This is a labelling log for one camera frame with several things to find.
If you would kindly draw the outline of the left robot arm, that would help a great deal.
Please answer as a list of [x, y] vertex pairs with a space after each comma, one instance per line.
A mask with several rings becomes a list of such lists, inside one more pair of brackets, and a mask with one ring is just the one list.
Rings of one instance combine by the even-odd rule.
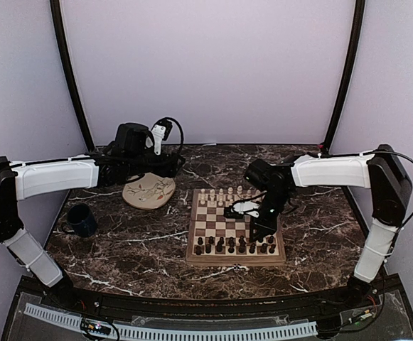
[[164, 152], [162, 143], [179, 125], [171, 117], [159, 119], [152, 127], [123, 123], [103, 149], [72, 157], [10, 161], [0, 156], [0, 244], [44, 286], [52, 288], [51, 298], [64, 310], [76, 307], [78, 292], [66, 284], [68, 275], [26, 230], [18, 203], [67, 190], [123, 185], [146, 173], [172, 178], [185, 161], [181, 155], [184, 143], [172, 152]]

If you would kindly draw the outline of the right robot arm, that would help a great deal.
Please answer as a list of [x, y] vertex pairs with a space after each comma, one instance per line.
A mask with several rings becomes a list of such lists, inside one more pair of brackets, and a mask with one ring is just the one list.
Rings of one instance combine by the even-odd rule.
[[413, 165], [413, 158], [389, 144], [356, 153], [298, 154], [278, 163], [258, 158], [248, 165], [244, 178], [260, 193], [234, 201], [225, 208], [224, 216], [250, 217], [250, 239], [254, 242], [278, 230], [278, 217], [298, 188], [331, 186], [367, 191], [368, 234], [351, 276], [355, 281], [341, 294], [346, 307], [357, 308], [369, 296], [367, 284], [375, 280], [392, 255], [399, 233], [413, 218], [409, 209], [413, 182], [404, 161]]

